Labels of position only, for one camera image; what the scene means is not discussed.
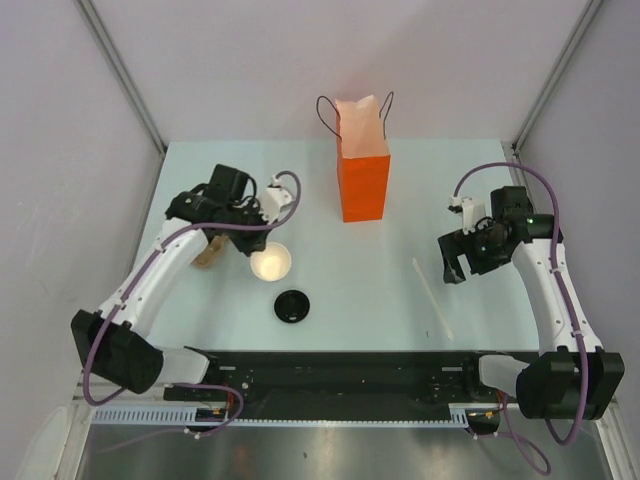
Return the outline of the brown paper coffee cup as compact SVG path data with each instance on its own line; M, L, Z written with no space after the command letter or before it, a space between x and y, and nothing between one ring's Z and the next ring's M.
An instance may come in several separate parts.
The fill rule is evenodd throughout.
M290 271L292 258L289 250L277 242L268 242L261 252L250 256L253 274L262 281L275 282L283 279Z

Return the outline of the black plastic cup lid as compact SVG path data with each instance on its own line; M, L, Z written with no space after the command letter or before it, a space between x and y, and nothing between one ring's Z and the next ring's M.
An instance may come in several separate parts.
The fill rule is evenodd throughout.
M310 306L309 297L304 292L290 289L277 296L274 301L274 313L280 321L295 324L307 317Z

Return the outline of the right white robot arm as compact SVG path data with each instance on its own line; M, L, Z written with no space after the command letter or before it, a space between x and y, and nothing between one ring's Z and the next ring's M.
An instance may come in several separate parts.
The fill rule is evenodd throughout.
M581 309L566 268L565 249L552 240L554 217L538 214L525 188L492 191L491 204L453 196L449 210L460 229L439 237L443 280L460 284L504 265L518 271L536 322L539 356L525 363L506 354L480 357L463 373L461 388L473 401L496 390L517 399L529 419L598 420L625 372L622 357L607 352Z

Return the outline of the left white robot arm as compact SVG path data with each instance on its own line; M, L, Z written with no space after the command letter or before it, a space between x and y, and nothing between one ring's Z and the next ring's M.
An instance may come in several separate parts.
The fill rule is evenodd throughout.
M191 348L154 346L152 326L179 275L220 236L250 255L265 247L268 222L260 213L255 180L218 165L206 183L174 197L142 260L123 284L94 311L78 311L71 331L83 367L83 394L96 375L119 391L142 394L156 384L185 384L197 398L214 397L221 376L210 360Z

